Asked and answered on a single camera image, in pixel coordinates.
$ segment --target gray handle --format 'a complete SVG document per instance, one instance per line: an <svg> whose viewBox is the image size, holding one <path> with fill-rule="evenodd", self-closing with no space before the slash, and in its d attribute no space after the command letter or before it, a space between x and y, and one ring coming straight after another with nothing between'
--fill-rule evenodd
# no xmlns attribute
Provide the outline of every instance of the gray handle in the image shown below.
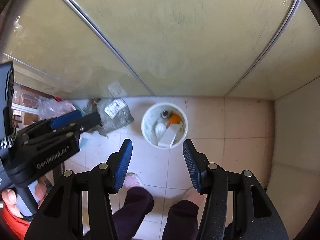
<svg viewBox="0 0 320 240"><path fill-rule="evenodd" d="M19 208L20 213L25 217L30 217L36 214L40 200L35 196L35 189L38 181L32 182L28 188L17 188L17 203L16 206Z"/></svg>

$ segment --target dark purple pants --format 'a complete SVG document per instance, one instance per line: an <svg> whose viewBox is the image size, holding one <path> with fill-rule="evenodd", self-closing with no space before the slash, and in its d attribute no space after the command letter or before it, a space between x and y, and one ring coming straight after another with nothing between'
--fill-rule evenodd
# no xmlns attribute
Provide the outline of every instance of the dark purple pants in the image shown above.
<svg viewBox="0 0 320 240"><path fill-rule="evenodd" d="M131 240L134 237L153 205L153 197L146 189L133 187L128 190L123 208L113 215L119 240ZM196 239L198 209L196 204L188 200L181 200L173 205L169 209L162 240ZM90 239L90 233L84 239Z"/></svg>

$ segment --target blue gripper pad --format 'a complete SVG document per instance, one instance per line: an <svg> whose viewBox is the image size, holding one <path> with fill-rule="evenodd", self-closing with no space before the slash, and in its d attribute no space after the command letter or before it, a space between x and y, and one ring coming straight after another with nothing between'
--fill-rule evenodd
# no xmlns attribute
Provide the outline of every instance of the blue gripper pad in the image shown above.
<svg viewBox="0 0 320 240"><path fill-rule="evenodd" d="M200 193L201 186L201 173L195 160L195 156L198 154L191 140L185 140L183 142L183 156L186 161L189 175L192 181L193 187Z"/></svg>
<svg viewBox="0 0 320 240"><path fill-rule="evenodd" d="M122 188L125 176L127 174L132 156L132 141L125 139L120 147L120 150L118 151L118 154L121 156L121 159L119 160L118 168L115 171L115 183L113 188L116 191Z"/></svg>

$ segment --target person's leg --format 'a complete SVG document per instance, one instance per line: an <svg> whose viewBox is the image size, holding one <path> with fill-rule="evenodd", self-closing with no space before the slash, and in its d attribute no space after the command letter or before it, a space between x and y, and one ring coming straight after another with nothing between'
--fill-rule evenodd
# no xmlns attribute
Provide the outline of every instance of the person's leg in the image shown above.
<svg viewBox="0 0 320 240"><path fill-rule="evenodd" d="M198 233L198 210L204 196L191 188L169 209L162 240L194 240Z"/></svg>
<svg viewBox="0 0 320 240"><path fill-rule="evenodd" d="M124 187L129 189L124 206L113 214L119 240L131 240L145 215L153 209L153 196L143 186L136 174L128 174L124 180Z"/></svg>

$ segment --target silver screw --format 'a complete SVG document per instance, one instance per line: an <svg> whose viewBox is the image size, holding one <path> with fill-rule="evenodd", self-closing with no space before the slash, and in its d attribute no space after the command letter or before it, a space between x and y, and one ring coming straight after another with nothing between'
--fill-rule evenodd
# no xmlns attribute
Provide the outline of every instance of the silver screw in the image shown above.
<svg viewBox="0 0 320 240"><path fill-rule="evenodd" d="M64 175L65 177L71 176L71 175L72 175L72 170L67 170L67 171L65 171L65 172L63 173L63 175Z"/></svg>
<svg viewBox="0 0 320 240"><path fill-rule="evenodd" d="M216 170L218 168L218 165L215 163L209 163L208 164L209 169L211 170Z"/></svg>
<svg viewBox="0 0 320 240"><path fill-rule="evenodd" d="M247 177L251 177L251 176L252 176L252 172L251 172L251 171L248 171L248 170L245 170L245 171L243 172L243 174L244 174L245 176L247 176Z"/></svg>
<svg viewBox="0 0 320 240"><path fill-rule="evenodd" d="M106 163L100 163L100 164L99 164L99 169L100 169L100 170L104 170L104 169L106 169L106 168L108 168L108 164L106 164Z"/></svg>

